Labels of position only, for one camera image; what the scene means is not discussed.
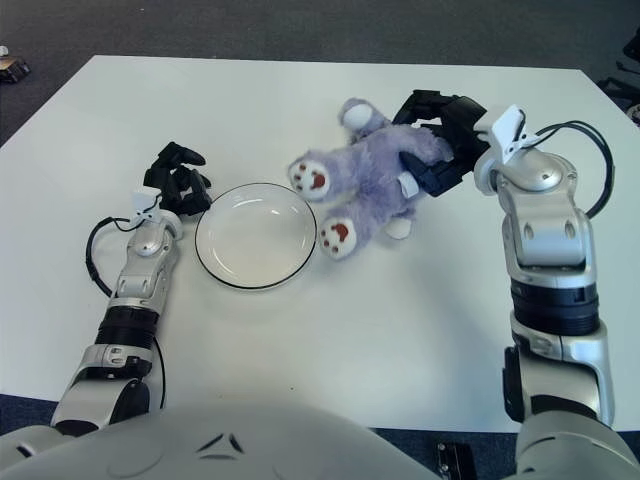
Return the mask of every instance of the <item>paw pad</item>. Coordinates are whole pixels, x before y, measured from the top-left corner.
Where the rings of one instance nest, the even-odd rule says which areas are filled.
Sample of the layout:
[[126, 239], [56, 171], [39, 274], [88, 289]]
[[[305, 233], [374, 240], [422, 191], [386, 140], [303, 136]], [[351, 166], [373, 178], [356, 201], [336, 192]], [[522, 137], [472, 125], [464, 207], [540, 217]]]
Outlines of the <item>paw pad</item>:
[[357, 236], [349, 218], [329, 218], [320, 229], [321, 247], [334, 260], [349, 255], [356, 248]]
[[289, 168], [293, 188], [307, 200], [319, 200], [329, 191], [329, 174], [319, 162], [302, 160]]

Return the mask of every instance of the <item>bowl rim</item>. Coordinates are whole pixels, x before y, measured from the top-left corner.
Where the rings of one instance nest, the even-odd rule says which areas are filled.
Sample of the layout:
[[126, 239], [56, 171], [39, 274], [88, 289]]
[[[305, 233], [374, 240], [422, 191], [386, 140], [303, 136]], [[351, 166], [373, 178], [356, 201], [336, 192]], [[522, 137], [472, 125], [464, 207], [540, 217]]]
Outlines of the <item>bowl rim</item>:
[[[279, 187], [279, 188], [282, 188], [284, 190], [287, 190], [288, 192], [293, 193], [297, 198], [299, 198], [300, 201], [302, 201], [302, 203], [304, 203], [304, 205], [307, 207], [307, 210], [311, 214], [311, 218], [313, 220], [313, 244], [311, 245], [311, 248], [309, 249], [309, 254], [304, 259], [304, 261], [300, 264], [300, 266], [295, 271], [293, 271], [292, 273], [287, 275], [286, 277], [278, 280], [277, 282], [269, 283], [269, 284], [266, 284], [266, 285], [244, 286], [244, 285], [237, 285], [235, 283], [231, 283], [231, 282], [229, 282], [227, 280], [224, 280], [224, 279], [220, 278], [219, 276], [217, 276], [216, 274], [214, 274], [211, 270], [209, 270], [207, 268], [207, 266], [205, 265], [204, 261], [202, 260], [202, 257], [200, 256], [200, 252], [198, 251], [198, 230], [200, 229], [200, 224], [202, 223], [202, 219], [207, 214], [209, 209], [214, 207], [215, 203], [218, 200], [220, 200], [222, 197], [232, 193], [235, 190], [238, 190], [238, 189], [241, 189], [241, 188], [250, 187], [252, 185], [268, 185], [268, 186], [272, 186], [272, 187]], [[280, 285], [281, 283], [286, 282], [291, 277], [296, 275], [300, 270], [302, 270], [302, 268], [309, 262], [309, 259], [311, 258], [311, 255], [313, 254], [313, 251], [316, 248], [316, 243], [318, 241], [318, 222], [316, 221], [316, 216], [313, 213], [313, 210], [311, 209], [311, 206], [309, 205], [309, 203], [304, 198], [302, 198], [300, 195], [298, 195], [298, 193], [296, 193], [294, 190], [291, 190], [290, 188], [285, 187], [284, 185], [279, 185], [277, 183], [272, 183], [272, 182], [251, 182], [251, 183], [245, 183], [244, 185], [238, 185], [237, 187], [233, 187], [233, 188], [227, 190], [226, 192], [220, 194], [218, 197], [216, 197], [216, 199], [213, 202], [211, 202], [211, 206], [209, 207], [209, 209], [207, 209], [205, 212], [203, 212], [202, 215], [200, 215], [200, 218], [198, 219], [198, 225], [196, 226], [196, 232], [195, 232], [194, 239], [193, 239], [193, 243], [194, 243], [194, 246], [195, 246], [195, 249], [196, 249], [196, 255], [198, 256], [198, 260], [200, 261], [200, 264], [204, 267], [204, 269], [207, 271], [207, 273], [209, 273], [209, 275], [211, 275], [213, 278], [218, 280], [220, 283], [223, 283], [223, 284], [225, 284], [225, 285], [227, 285], [229, 287], [237, 288], [239, 290], [264, 290], [264, 289], [267, 289], [267, 288], [271, 288], [271, 287], [275, 287], [277, 285]]]

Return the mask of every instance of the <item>white tag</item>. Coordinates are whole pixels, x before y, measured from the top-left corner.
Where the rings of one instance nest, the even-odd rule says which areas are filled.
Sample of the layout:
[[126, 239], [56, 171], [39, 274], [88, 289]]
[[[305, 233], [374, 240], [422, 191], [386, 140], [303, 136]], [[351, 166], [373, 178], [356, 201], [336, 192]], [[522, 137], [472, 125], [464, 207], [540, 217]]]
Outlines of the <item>white tag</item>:
[[402, 189], [402, 195], [404, 198], [411, 198], [420, 192], [418, 182], [413, 178], [409, 172], [402, 172], [398, 175], [398, 181], [400, 182], [400, 188]]

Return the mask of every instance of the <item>white bowl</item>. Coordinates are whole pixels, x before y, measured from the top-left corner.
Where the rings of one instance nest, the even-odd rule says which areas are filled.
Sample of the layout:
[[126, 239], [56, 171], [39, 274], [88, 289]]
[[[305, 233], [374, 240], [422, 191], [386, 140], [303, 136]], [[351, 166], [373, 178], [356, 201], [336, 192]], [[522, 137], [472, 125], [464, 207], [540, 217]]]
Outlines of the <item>white bowl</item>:
[[297, 193], [251, 183], [223, 193], [200, 217], [196, 252], [222, 283], [267, 288], [300, 271], [311, 257], [316, 232], [315, 216]]

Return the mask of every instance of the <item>black cable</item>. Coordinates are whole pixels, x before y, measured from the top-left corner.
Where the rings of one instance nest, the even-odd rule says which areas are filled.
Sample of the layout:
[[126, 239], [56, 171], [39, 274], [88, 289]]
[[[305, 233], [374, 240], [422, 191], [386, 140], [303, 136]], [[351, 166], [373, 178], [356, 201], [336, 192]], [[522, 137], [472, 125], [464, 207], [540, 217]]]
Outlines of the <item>black cable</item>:
[[522, 109], [518, 111], [522, 115], [522, 119], [520, 120], [520, 125], [518, 125], [518, 130], [516, 130], [516, 134], [513, 136], [514, 142], [517, 142], [518, 140], [520, 140], [520, 134], [522, 133], [522, 130], [524, 130], [524, 125], [527, 123], [527, 114], [524, 113], [524, 110]]
[[156, 350], [158, 350], [158, 358], [160, 359], [160, 371], [162, 372], [162, 396], [160, 397], [160, 408], [164, 408], [164, 401], [167, 395], [167, 377], [165, 376], [164, 370], [164, 357], [162, 356], [162, 350], [160, 349], [160, 344], [158, 343], [158, 339], [154, 336], [153, 343], [156, 346]]
[[[158, 199], [160, 198], [160, 195], [158, 195], [156, 197], [156, 201], [155, 203], [149, 207], [148, 209], [144, 210], [143, 213], [148, 212], [149, 210], [151, 210], [153, 207], [155, 207], [158, 204]], [[102, 278], [100, 278], [100, 272], [98, 272], [98, 269], [95, 265], [95, 263], [93, 263], [93, 254], [92, 254], [92, 250], [93, 250], [93, 240], [95, 239], [96, 234], [105, 226], [109, 225], [110, 223], [113, 223], [118, 230], [120, 230], [121, 232], [132, 232], [133, 230], [135, 230], [136, 228], [140, 227], [140, 225], [142, 225], [142, 221], [140, 223], [138, 223], [136, 226], [131, 227], [131, 228], [122, 228], [118, 222], [129, 222], [129, 219], [127, 218], [114, 218], [114, 217], [107, 217], [104, 218], [102, 220], [100, 220], [97, 225], [95, 227], [93, 227], [93, 230], [91, 230], [91, 233], [89, 234], [89, 238], [87, 240], [87, 246], [85, 248], [85, 264], [87, 265], [87, 270], [89, 272], [89, 276], [91, 277], [91, 280], [93, 280], [96, 285], [98, 285], [98, 288], [100, 290], [102, 290], [102, 292], [109, 298], [111, 298], [112, 295], [112, 291], [109, 287], [107, 287], [107, 285], [102, 281]], [[162, 397], [160, 398], [160, 408], [164, 408], [164, 404], [165, 404], [165, 397], [166, 397], [166, 392], [167, 392], [167, 377], [165, 374], [165, 368], [164, 368], [164, 357], [162, 356], [162, 350], [160, 349], [160, 344], [158, 343], [157, 338], [154, 336], [153, 337], [153, 343], [156, 346], [156, 350], [158, 350], [158, 358], [160, 359], [160, 370], [162, 373]]]
[[602, 156], [604, 157], [605, 162], [605, 180], [604, 186], [602, 188], [602, 193], [593, 204], [593, 206], [586, 212], [588, 218], [595, 217], [598, 213], [602, 211], [605, 205], [609, 202], [611, 198], [611, 194], [613, 193], [613, 183], [615, 179], [615, 165], [613, 164], [613, 155], [611, 154], [611, 149], [607, 144], [607, 141], [604, 139], [602, 134], [592, 125], [589, 125], [586, 122], [581, 120], [570, 120], [564, 123], [557, 123], [555, 125], [549, 125], [548, 127], [544, 127], [543, 129], [536, 132], [536, 135], [543, 135], [547, 132], [549, 135], [541, 138], [537, 142], [527, 145], [525, 148], [533, 148], [537, 145], [540, 145], [543, 142], [546, 142], [549, 138], [555, 135], [559, 130], [563, 128], [571, 128], [573, 130], [577, 130], [587, 137], [591, 139], [593, 143], [596, 144]]

